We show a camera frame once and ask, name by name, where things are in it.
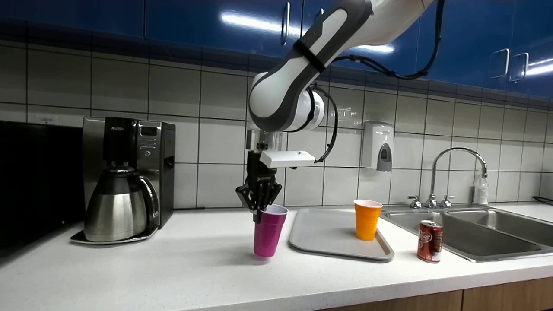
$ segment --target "stainless steel sink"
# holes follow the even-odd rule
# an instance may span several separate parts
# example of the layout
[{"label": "stainless steel sink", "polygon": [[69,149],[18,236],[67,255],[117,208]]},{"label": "stainless steel sink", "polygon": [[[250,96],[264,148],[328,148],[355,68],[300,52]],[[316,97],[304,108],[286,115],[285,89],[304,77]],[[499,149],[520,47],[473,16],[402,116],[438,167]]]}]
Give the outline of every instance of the stainless steel sink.
[{"label": "stainless steel sink", "polygon": [[421,220],[440,222],[444,227],[444,248],[468,262],[497,262],[516,256],[540,255],[551,251],[546,244],[532,243],[527,237],[502,232],[513,229],[511,215],[487,213],[487,210],[449,210],[447,213],[430,211],[383,211],[381,218],[418,236]]},{"label": "stainless steel sink", "polygon": [[553,248],[553,225],[497,210],[449,210],[449,217]]}]

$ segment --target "orange cup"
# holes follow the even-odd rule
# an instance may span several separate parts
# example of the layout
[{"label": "orange cup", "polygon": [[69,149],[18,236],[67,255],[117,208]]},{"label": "orange cup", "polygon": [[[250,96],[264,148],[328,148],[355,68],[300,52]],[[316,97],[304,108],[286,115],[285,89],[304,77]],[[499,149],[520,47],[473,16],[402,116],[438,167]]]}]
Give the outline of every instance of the orange cup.
[{"label": "orange cup", "polygon": [[376,201],[357,199],[355,206],[355,237],[359,241],[373,241],[381,205]]}]

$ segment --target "red can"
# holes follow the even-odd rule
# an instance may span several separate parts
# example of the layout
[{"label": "red can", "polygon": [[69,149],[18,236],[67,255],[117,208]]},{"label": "red can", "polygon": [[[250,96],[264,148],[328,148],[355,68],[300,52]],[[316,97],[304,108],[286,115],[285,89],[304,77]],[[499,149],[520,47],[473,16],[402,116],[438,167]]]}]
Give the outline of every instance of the red can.
[{"label": "red can", "polygon": [[416,258],[426,263],[438,263],[444,229],[430,220],[421,220],[418,227]]}]

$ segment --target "kitchen counter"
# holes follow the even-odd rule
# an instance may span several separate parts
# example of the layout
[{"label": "kitchen counter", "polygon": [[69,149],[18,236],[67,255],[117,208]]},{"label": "kitchen counter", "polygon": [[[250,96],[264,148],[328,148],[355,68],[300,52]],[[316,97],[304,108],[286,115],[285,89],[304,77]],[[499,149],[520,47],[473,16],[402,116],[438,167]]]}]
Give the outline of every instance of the kitchen counter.
[{"label": "kitchen counter", "polygon": [[[553,206],[495,208],[553,222]],[[1,310],[321,310],[553,277],[553,253],[469,263],[444,251],[423,263],[416,237],[383,220],[390,263],[297,253],[293,215],[269,262],[252,256],[247,211],[177,211],[146,243],[115,248],[69,244],[77,225],[0,267]]]}]

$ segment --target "upper cabinet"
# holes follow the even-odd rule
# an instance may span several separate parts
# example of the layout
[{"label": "upper cabinet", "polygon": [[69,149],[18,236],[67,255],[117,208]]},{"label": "upper cabinet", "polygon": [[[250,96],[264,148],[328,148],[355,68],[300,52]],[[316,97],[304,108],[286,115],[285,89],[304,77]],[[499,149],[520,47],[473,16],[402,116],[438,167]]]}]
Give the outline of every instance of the upper cabinet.
[{"label": "upper cabinet", "polygon": [[3,23],[63,32],[143,39],[141,0],[0,0]]},{"label": "upper cabinet", "polygon": [[146,0],[150,44],[283,56],[300,35],[300,0]]},{"label": "upper cabinet", "polygon": [[509,84],[516,94],[553,97],[553,2],[518,0]]},{"label": "upper cabinet", "polygon": [[[141,47],[285,58],[333,0],[0,0],[0,23],[131,39]],[[435,4],[399,39],[345,54],[411,75],[431,56]],[[553,0],[445,0],[430,82],[553,97]],[[336,68],[361,70],[355,63]]]},{"label": "upper cabinet", "polygon": [[[428,80],[454,85],[502,89],[507,77],[509,30],[514,0],[445,0],[442,42]],[[421,18],[421,68],[433,49],[435,2]]]},{"label": "upper cabinet", "polygon": [[[553,97],[551,13],[553,2],[540,0],[445,0],[442,44],[428,80]],[[421,18],[421,59],[430,54],[433,14],[435,4]]]}]

